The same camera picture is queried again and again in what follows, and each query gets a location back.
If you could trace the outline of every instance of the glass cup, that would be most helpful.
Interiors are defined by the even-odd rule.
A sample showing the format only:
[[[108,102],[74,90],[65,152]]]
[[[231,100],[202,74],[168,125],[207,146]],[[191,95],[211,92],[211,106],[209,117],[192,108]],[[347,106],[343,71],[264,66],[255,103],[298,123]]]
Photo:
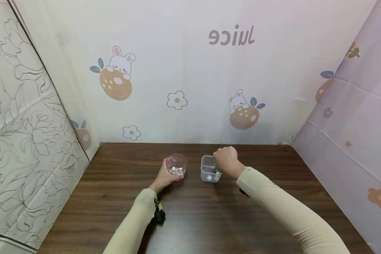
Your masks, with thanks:
[[[174,153],[167,157],[167,170],[172,175],[184,176],[187,165],[188,159],[180,153]]]

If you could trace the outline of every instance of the beige long sleeve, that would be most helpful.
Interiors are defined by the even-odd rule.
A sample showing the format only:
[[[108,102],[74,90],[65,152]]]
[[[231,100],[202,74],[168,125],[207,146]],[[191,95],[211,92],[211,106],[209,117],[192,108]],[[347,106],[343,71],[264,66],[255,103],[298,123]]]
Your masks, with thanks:
[[[246,167],[237,185],[297,237],[303,253],[350,253],[340,236],[319,215],[254,168]]]
[[[144,189],[120,224],[103,254],[135,254],[140,248],[145,228],[154,217],[156,193]]]

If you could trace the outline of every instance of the wooden table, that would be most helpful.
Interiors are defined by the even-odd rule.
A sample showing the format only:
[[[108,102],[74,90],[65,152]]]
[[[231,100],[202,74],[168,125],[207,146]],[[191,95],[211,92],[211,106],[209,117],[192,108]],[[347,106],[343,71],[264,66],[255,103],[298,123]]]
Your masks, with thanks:
[[[101,254],[138,193],[150,185],[164,157],[188,158],[185,179],[159,195],[167,217],[148,226],[139,253],[302,253],[265,209],[242,195],[227,175],[200,179],[200,160],[222,145],[103,144],[38,254]],[[371,254],[348,219],[292,147],[235,145],[239,160],[317,212],[356,254]]]

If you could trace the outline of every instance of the bunny illustration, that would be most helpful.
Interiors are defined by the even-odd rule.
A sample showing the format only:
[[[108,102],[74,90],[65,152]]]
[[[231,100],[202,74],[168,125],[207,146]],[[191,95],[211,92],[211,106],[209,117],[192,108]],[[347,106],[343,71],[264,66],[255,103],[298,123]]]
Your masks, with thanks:
[[[244,99],[244,97],[242,96],[242,89],[239,89],[236,91],[236,96],[230,97],[229,103],[230,103],[229,114],[233,114],[236,111],[235,109],[239,106],[241,106],[243,109],[246,109],[249,107],[246,99]]]
[[[121,49],[118,46],[113,47],[113,56],[110,59],[109,65],[106,66],[106,69],[110,72],[118,70],[123,73],[123,78],[125,80],[130,80],[131,74],[131,62],[135,60],[135,56],[131,53],[122,56]]]

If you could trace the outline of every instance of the fist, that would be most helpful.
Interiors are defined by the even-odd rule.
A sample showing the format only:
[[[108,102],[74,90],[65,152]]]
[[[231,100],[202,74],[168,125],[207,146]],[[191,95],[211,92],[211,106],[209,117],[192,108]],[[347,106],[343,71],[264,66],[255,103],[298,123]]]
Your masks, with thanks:
[[[228,146],[219,148],[213,153],[217,168],[234,179],[238,179],[244,171],[245,166],[238,160],[237,151],[234,147]]]
[[[161,192],[165,187],[172,184],[175,181],[182,180],[183,176],[174,176],[170,174],[167,170],[167,158],[163,160],[163,164],[159,169],[158,175],[154,182],[150,185],[150,189],[155,191],[155,193]]]

